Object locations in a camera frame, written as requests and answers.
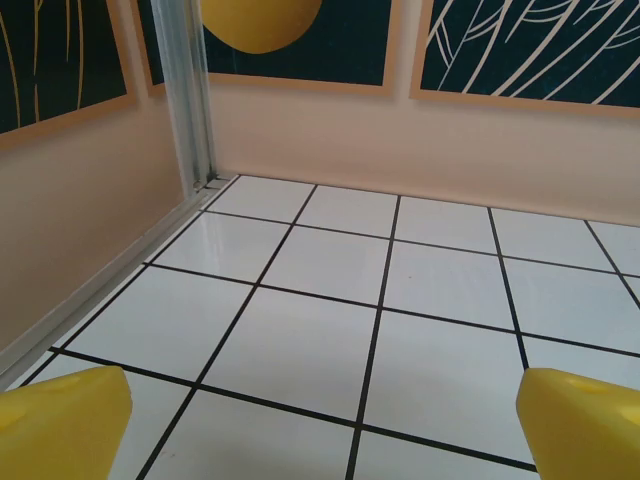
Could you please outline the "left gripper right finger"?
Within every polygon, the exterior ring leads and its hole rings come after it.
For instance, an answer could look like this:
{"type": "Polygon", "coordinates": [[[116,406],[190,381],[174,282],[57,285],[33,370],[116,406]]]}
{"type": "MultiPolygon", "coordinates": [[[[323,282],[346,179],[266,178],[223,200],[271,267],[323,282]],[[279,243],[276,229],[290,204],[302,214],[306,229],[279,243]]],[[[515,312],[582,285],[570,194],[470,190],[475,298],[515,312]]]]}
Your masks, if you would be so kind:
{"type": "Polygon", "coordinates": [[[529,368],[516,410],[542,479],[637,479],[639,392],[549,368],[529,368]]]}

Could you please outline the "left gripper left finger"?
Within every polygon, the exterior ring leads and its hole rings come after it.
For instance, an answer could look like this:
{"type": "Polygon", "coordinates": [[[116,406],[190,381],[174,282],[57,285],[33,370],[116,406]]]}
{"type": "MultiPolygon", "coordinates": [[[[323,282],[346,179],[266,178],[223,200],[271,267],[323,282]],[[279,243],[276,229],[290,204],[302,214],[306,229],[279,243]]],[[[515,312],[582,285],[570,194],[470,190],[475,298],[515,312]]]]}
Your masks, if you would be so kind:
{"type": "Polygon", "coordinates": [[[91,368],[1,394],[3,479],[106,479],[133,401],[124,370],[91,368]]]}

